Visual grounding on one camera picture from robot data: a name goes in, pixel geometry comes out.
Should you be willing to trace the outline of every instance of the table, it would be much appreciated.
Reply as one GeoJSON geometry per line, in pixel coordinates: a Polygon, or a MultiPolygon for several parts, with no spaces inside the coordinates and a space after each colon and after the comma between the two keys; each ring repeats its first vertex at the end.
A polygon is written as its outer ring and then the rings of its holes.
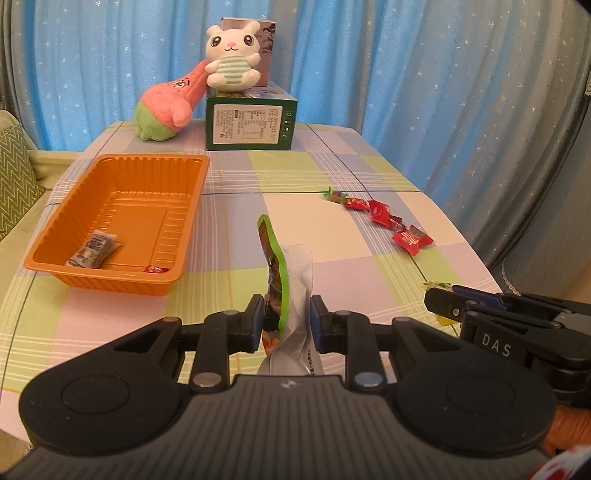
{"type": "MultiPolygon", "coordinates": [[[[305,244],[314,258],[314,293],[330,310],[352,310],[372,322],[411,316],[441,328],[423,305],[427,280],[499,288],[445,214],[349,128],[298,124],[291,151],[205,152],[203,121],[166,142],[146,142],[135,122],[117,122],[81,153],[52,191],[37,232],[97,155],[208,154],[185,273],[167,297],[70,288],[20,268],[0,306],[0,429],[26,439],[18,397],[39,372],[163,316],[202,322],[212,312],[243,310],[267,289],[267,265],[256,220],[268,213],[279,241],[305,244]],[[328,186],[390,205],[394,215],[427,231],[435,245],[411,258],[366,212],[327,202],[328,186]]],[[[233,374],[254,374],[264,356],[237,353],[233,374]]],[[[181,379],[187,381],[192,356],[181,379]]],[[[325,372],[342,373],[343,357],[323,356],[325,372]]],[[[390,379],[391,367],[387,365],[390,379]]]]}

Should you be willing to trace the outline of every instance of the green box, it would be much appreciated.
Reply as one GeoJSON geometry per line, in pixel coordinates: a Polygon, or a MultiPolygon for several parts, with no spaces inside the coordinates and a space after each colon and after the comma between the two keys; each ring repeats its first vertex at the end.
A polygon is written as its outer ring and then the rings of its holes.
{"type": "Polygon", "coordinates": [[[207,93],[208,150],[289,150],[297,100],[273,82],[244,92],[207,93]]]}

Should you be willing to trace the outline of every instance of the orange plastic tray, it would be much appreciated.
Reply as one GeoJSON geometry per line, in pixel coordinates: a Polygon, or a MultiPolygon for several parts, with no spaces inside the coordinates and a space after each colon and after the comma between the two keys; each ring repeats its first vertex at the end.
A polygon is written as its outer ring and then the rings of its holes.
{"type": "Polygon", "coordinates": [[[183,275],[209,158],[198,155],[97,158],[39,234],[24,266],[73,287],[166,295],[183,275]],[[121,246],[100,268],[66,261],[95,229],[121,246]],[[154,265],[166,273],[145,273],[154,265]]]}

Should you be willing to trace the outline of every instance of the striped shirt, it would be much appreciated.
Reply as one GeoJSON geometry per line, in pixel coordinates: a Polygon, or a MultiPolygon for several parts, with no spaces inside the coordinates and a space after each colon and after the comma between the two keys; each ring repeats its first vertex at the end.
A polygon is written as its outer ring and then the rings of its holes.
{"type": "Polygon", "coordinates": [[[244,57],[227,57],[220,59],[219,62],[220,65],[217,67],[216,73],[224,75],[228,84],[240,83],[242,75],[251,69],[244,57]]]}

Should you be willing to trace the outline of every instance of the pink and green plush toy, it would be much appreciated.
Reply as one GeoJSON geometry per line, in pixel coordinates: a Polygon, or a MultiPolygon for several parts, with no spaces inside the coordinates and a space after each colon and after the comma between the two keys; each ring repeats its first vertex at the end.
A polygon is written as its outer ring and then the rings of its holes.
{"type": "Polygon", "coordinates": [[[159,83],[144,92],[135,107],[135,133],[140,138],[167,140],[189,123],[207,89],[208,63],[203,60],[184,77],[159,83]]]}

